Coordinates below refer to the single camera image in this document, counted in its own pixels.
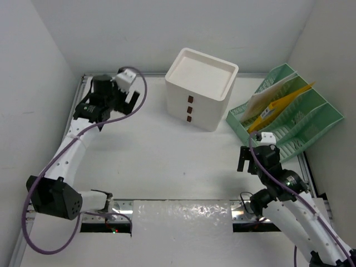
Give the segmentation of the yellow folder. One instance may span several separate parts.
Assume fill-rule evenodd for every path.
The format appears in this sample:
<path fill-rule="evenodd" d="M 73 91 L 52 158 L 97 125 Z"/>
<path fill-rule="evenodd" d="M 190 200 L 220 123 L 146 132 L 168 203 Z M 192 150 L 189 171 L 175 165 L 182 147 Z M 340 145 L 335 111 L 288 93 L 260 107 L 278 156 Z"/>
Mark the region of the yellow folder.
<path fill-rule="evenodd" d="M 278 100 L 271 102 L 261 115 L 251 124 L 247 132 L 259 131 L 270 125 L 299 95 L 310 90 L 315 82 L 308 84 Z"/>

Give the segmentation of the clear sleeve with papers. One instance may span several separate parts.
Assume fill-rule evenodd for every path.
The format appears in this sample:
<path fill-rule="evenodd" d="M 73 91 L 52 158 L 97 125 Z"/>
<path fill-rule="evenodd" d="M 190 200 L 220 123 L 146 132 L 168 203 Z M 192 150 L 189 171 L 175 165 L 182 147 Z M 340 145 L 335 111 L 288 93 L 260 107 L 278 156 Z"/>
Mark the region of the clear sleeve with papers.
<path fill-rule="evenodd" d="M 292 74 L 286 76 L 282 80 L 276 82 L 275 84 L 267 87 L 259 93 L 254 93 L 247 102 L 246 109 L 240 118 L 240 122 L 253 118 L 254 116 L 259 116 L 266 106 L 271 102 L 272 98 L 277 94 L 277 92 L 282 88 L 283 84 L 294 78 L 297 73 L 294 71 Z"/>

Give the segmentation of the white three-drawer organizer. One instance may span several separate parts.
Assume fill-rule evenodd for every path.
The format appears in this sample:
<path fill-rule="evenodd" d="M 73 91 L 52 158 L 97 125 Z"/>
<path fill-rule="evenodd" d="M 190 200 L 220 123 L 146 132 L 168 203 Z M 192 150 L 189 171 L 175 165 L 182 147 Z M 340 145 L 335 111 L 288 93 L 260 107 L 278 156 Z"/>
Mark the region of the white three-drawer organizer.
<path fill-rule="evenodd" d="M 183 48 L 165 75 L 167 111 L 191 125 L 213 132 L 230 100 L 238 65 Z"/>

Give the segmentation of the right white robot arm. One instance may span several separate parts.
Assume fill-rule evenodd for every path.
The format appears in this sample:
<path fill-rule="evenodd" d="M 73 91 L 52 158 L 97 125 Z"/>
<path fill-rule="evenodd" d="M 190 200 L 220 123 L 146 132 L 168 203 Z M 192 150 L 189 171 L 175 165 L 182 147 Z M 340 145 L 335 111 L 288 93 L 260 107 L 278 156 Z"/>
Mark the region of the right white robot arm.
<path fill-rule="evenodd" d="M 246 161 L 248 173 L 258 176 L 265 186 L 250 197 L 250 209 L 256 217 L 269 219 L 299 249 L 309 266 L 355 266 L 355 249 L 332 229 L 303 179 L 282 167 L 276 146 L 243 146 L 238 171 Z"/>

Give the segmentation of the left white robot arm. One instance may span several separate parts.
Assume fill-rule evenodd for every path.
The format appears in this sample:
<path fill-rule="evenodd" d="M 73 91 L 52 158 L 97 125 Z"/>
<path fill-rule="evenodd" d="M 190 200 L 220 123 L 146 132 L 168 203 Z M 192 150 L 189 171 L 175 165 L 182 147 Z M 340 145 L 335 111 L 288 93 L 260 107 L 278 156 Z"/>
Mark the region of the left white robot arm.
<path fill-rule="evenodd" d="M 130 101 L 126 99 L 135 79 L 136 74 L 129 69 L 115 77 L 93 76 L 90 90 L 75 107 L 68 133 L 53 157 L 53 165 L 45 167 L 43 178 L 30 176 L 26 182 L 35 212 L 68 220 L 82 212 L 108 212 L 113 200 L 111 193 L 77 191 L 72 186 L 89 144 L 110 119 L 111 112 L 129 115 L 134 109 L 139 92 L 135 91 Z"/>

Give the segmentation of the green plastic file tray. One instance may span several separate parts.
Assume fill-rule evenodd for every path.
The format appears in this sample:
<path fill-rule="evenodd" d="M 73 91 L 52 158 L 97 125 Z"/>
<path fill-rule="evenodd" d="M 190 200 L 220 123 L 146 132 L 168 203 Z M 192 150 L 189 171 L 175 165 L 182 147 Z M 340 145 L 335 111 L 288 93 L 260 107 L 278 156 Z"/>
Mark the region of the green plastic file tray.
<path fill-rule="evenodd" d="M 294 70 L 286 63 L 273 68 L 255 93 L 261 92 L 293 72 Z M 308 84 L 311 83 L 307 83 L 297 73 L 294 78 L 283 84 L 271 102 Z M 230 110 L 226 118 L 227 123 L 244 145 L 249 144 L 248 128 L 262 113 L 241 123 L 240 118 L 246 106 L 247 102 Z M 270 125 L 259 132 L 272 132 L 275 135 L 281 161 L 286 162 L 304 152 L 343 118 L 343 115 L 312 86 L 310 90 L 299 95 Z"/>

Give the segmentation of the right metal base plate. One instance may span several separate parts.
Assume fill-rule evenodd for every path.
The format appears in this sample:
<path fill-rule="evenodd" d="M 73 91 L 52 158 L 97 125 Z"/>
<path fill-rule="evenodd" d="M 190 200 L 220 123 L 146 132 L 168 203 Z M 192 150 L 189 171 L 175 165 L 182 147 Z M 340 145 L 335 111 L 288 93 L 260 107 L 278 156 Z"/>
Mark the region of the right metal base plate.
<path fill-rule="evenodd" d="M 251 207 L 249 200 L 233 200 L 230 202 L 231 216 L 234 223 L 271 223 L 271 221 L 265 217 L 257 217 Z"/>

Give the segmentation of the metal base plate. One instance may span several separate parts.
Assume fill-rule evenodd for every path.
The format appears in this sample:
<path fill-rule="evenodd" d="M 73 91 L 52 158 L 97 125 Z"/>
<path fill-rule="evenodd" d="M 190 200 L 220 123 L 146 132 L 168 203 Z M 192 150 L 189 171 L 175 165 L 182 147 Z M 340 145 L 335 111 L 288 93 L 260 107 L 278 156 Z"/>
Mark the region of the metal base plate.
<path fill-rule="evenodd" d="M 107 217 L 101 217 L 98 215 L 82 215 L 83 223 L 104 223 L 107 220 L 108 223 L 128 223 L 128 219 L 124 216 L 118 215 L 123 214 L 126 215 L 129 219 L 132 219 L 133 215 L 133 201 L 132 200 L 113 200 L 109 206 L 108 211 L 106 213 L 114 213 L 114 215 L 109 215 Z"/>
<path fill-rule="evenodd" d="M 231 216 L 234 223 L 271 223 L 271 221 L 265 217 L 257 217 L 251 207 L 249 200 L 233 200 L 230 202 Z"/>

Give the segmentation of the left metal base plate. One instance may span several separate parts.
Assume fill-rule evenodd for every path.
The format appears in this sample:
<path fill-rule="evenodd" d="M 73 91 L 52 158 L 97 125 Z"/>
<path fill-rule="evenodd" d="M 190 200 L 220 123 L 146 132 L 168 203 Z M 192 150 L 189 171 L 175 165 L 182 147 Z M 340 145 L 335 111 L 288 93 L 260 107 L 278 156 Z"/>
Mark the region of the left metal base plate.
<path fill-rule="evenodd" d="M 133 215 L 133 201 L 132 200 L 113 200 L 109 206 L 108 211 L 106 213 L 114 213 L 114 215 L 109 215 L 107 217 L 101 217 L 98 215 L 82 215 L 83 223 L 104 223 L 107 220 L 108 223 L 128 223 L 128 219 L 124 216 L 118 215 L 123 214 L 126 215 L 129 219 L 132 219 Z"/>

